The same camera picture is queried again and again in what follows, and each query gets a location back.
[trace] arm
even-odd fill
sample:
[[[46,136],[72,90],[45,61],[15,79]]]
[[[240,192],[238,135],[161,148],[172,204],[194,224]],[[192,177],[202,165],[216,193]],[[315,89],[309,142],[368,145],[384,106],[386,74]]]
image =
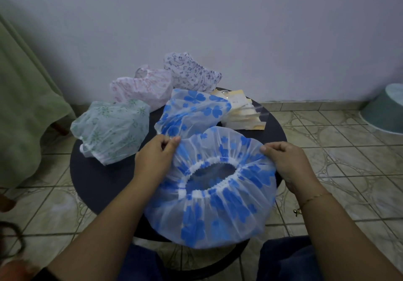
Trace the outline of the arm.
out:
[[[288,142],[273,142],[261,151],[276,164],[297,197],[322,275],[329,280],[403,280],[402,274],[356,226],[322,186],[304,151]],[[323,196],[308,199],[315,195]]]
[[[168,172],[179,141],[163,135],[149,141],[135,156],[132,181],[48,270],[63,281],[116,280],[143,209]]]

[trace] shower cap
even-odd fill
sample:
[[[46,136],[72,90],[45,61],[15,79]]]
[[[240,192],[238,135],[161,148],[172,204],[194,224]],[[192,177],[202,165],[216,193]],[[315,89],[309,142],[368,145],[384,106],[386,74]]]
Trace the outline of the shower cap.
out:
[[[169,71],[151,69],[149,65],[143,65],[137,69],[134,78],[118,78],[109,87],[117,102],[142,100],[151,107],[152,112],[164,106],[169,100],[173,80]]]
[[[263,232],[275,202],[275,165],[262,144],[226,127],[183,139],[145,209],[151,226],[191,248],[238,243]]]
[[[174,89],[154,128],[158,134],[188,138],[217,125],[230,109],[229,101],[218,96]]]
[[[125,103],[93,102],[71,124],[71,132],[83,141],[80,151],[103,165],[135,154],[148,134],[150,107],[140,100]]]
[[[221,73],[196,63],[187,52],[166,54],[164,68],[172,73],[174,87],[180,89],[211,93],[222,78]]]

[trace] hand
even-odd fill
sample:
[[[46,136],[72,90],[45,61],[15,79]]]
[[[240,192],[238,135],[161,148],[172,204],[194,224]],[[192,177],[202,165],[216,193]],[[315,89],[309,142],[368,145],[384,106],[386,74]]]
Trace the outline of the hand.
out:
[[[180,141],[181,138],[178,136],[173,139],[164,135],[152,138],[136,153],[134,180],[150,182],[157,187],[168,173],[172,157]]]
[[[301,187],[319,183],[308,157],[298,146],[288,142],[272,142],[262,145],[260,151],[275,163],[292,193],[295,194]]]

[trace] gold bracelet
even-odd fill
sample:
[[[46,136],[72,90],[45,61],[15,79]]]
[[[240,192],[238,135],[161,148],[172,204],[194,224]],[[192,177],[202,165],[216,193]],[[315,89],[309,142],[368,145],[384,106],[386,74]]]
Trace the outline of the gold bracelet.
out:
[[[307,203],[309,203],[311,200],[313,200],[313,199],[315,199],[315,198],[318,198],[318,197],[320,197],[320,196],[323,196],[323,195],[332,195],[332,193],[330,193],[330,192],[329,192],[329,193],[321,193],[321,194],[318,194],[318,195],[315,195],[315,196],[309,198],[309,199],[306,200],[298,209],[294,209],[294,210],[293,210],[293,212],[295,213],[295,216],[298,216],[299,214],[302,214],[301,209],[302,209],[302,207],[304,207]]]

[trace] round black table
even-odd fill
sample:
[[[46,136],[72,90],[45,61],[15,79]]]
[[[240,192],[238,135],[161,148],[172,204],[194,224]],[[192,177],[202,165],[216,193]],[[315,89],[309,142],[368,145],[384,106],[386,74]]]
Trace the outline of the round black table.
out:
[[[140,148],[142,148],[155,135],[155,123],[162,116],[164,107],[150,113],[149,132],[145,137]],[[266,122],[265,130],[238,130],[247,138],[253,138],[261,143],[274,141],[287,141],[284,131],[278,121],[272,114],[263,108],[261,121]],[[77,140],[73,146],[70,158],[70,174],[74,188],[78,196],[95,214],[99,214],[133,178],[134,172],[134,155],[127,157],[119,162],[104,166],[95,158],[85,158],[79,148],[82,144],[81,140]],[[277,186],[281,182],[281,177],[276,173]],[[137,238],[147,239],[151,241],[170,242],[167,238],[159,235],[151,227],[146,217],[140,218],[134,236]],[[249,240],[241,242],[224,258],[207,267],[194,269],[190,271],[176,271],[168,269],[173,280],[199,280],[210,277],[234,262],[243,252]]]

